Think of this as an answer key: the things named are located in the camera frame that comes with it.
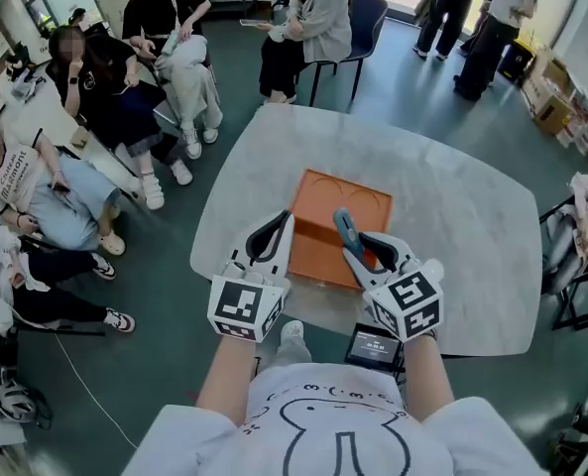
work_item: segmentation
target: wire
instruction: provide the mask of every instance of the wire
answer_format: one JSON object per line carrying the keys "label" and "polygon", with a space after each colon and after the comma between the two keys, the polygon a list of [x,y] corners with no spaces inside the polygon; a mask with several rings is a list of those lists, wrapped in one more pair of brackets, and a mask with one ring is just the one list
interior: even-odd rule
{"label": "wire", "polygon": [[93,396],[93,394],[91,393],[91,391],[88,389],[88,386],[86,386],[86,383],[84,383],[84,380],[77,373],[77,370],[75,370],[75,365],[73,365],[73,362],[71,361],[70,357],[68,356],[68,353],[66,352],[66,349],[64,349],[64,346],[60,342],[58,335],[56,333],[54,333],[54,336],[56,337],[56,340],[58,341],[59,347],[62,350],[62,352],[64,353],[64,356],[66,356],[66,359],[68,360],[68,363],[71,366],[71,369],[73,369],[73,372],[74,372],[75,376],[77,377],[77,379],[79,379],[79,382],[82,383],[82,386],[84,387],[84,390],[86,390],[86,392],[88,393],[88,395],[90,395],[91,399],[93,399],[93,401],[102,410],[102,412],[106,415],[106,417],[108,417],[111,421],[113,421],[113,424],[115,426],[117,426],[117,429],[120,431],[120,433],[122,434],[122,436],[126,439],[126,441],[131,446],[133,446],[135,449],[137,449],[137,445],[131,439],[128,438],[128,435],[126,435],[126,433],[124,433],[124,430],[122,430],[122,427],[119,425],[119,423],[117,421],[115,421],[115,419],[113,419],[113,416],[111,416],[106,411],[106,409],[104,409],[102,407],[102,405],[99,402],[97,402],[97,399]]}

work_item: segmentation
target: gray table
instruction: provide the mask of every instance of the gray table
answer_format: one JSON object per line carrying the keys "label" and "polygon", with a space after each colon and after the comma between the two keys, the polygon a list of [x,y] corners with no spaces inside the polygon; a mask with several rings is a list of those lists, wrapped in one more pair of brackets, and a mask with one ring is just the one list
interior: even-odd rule
{"label": "gray table", "polygon": [[[239,228],[290,206],[306,168],[391,194],[389,233],[423,261],[443,263],[442,352],[497,356],[529,349],[541,281],[531,192],[446,145],[350,115],[285,104],[261,108],[207,199],[192,268],[207,279],[219,273]],[[289,277],[287,315],[351,334],[363,311],[361,295]]]}

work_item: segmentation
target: orange tray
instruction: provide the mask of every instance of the orange tray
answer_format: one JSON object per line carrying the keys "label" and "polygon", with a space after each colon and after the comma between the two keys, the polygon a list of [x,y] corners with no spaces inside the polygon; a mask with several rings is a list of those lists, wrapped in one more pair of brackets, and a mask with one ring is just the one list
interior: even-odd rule
{"label": "orange tray", "polygon": [[[386,232],[393,197],[345,179],[306,170],[291,211],[295,217],[290,272],[358,290],[351,269],[342,256],[342,240],[333,224],[338,208],[349,210],[358,231]],[[364,260],[375,266],[366,251]]]}

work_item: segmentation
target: helmet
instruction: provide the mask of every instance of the helmet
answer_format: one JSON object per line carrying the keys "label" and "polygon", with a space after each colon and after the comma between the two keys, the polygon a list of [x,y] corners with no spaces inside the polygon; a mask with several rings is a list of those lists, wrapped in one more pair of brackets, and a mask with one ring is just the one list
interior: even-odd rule
{"label": "helmet", "polygon": [[0,386],[0,412],[13,421],[27,423],[36,418],[36,403],[29,396],[27,388],[14,380]]}

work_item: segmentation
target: gray floor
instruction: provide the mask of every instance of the gray floor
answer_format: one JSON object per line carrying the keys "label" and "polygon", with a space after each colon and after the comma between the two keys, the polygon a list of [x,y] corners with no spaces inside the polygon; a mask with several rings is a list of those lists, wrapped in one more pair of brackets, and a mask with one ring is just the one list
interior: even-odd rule
{"label": "gray floor", "polygon": [[[566,197],[572,175],[588,172],[584,158],[542,135],[520,94],[502,78],[477,104],[458,98],[452,75],[463,58],[452,54],[446,63],[423,62],[411,51],[416,33],[387,21],[364,64],[355,100],[349,101],[355,64],[346,64],[335,77],[325,69],[315,106],[404,127],[462,150],[529,188],[540,212]],[[168,186],[163,210],[127,207],[119,230],[128,250],[114,260],[114,283],[85,277],[71,284],[88,299],[133,314],[138,329],[104,339],[60,338],[89,389],[135,443],[163,405],[193,404],[207,371],[217,337],[205,319],[208,283],[190,269],[190,247],[216,175],[261,102],[257,79],[264,35],[236,21],[208,23],[205,34],[225,113],[219,141],[193,165],[193,185],[176,186],[170,174],[162,174]],[[312,76],[309,68],[300,78],[300,104],[308,101]],[[577,302],[588,308],[588,287]],[[588,330],[551,332],[555,306],[553,298],[543,299],[527,354],[446,363],[455,394],[491,401],[541,463],[547,441],[588,396]],[[262,350],[274,349],[286,320],[279,320]],[[342,360],[346,337],[313,326],[305,335],[317,361]],[[23,377],[44,392],[56,414],[51,431],[27,428],[32,453],[41,467],[53,470],[45,474],[118,474],[133,449],[76,380],[54,337],[23,333],[21,346]]]}

